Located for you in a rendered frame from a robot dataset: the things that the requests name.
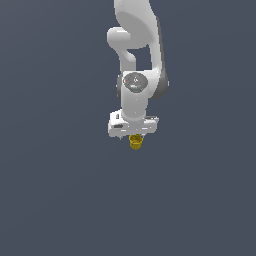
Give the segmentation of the small yellow cup object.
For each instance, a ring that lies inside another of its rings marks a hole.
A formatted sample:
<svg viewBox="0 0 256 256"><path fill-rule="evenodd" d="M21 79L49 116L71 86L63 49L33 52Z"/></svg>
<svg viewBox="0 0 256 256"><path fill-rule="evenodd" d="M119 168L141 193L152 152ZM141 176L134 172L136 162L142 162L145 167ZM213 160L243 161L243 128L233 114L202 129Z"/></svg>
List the small yellow cup object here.
<svg viewBox="0 0 256 256"><path fill-rule="evenodd" d="M143 137L141 134L130 135L129 142L130 142L130 147L132 149L138 150L142 145Z"/></svg>

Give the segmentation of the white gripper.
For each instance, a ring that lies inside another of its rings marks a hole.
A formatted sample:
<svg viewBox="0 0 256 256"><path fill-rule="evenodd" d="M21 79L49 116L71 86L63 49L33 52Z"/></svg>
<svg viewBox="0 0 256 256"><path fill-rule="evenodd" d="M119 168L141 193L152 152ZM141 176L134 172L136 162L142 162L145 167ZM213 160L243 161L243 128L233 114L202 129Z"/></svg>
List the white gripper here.
<svg viewBox="0 0 256 256"><path fill-rule="evenodd" d="M110 137L124 137L129 135L154 133L157 129L159 118L157 116L145 116L136 122L125 121L121 111L117 110L110 113L108 122L108 134Z"/></svg>

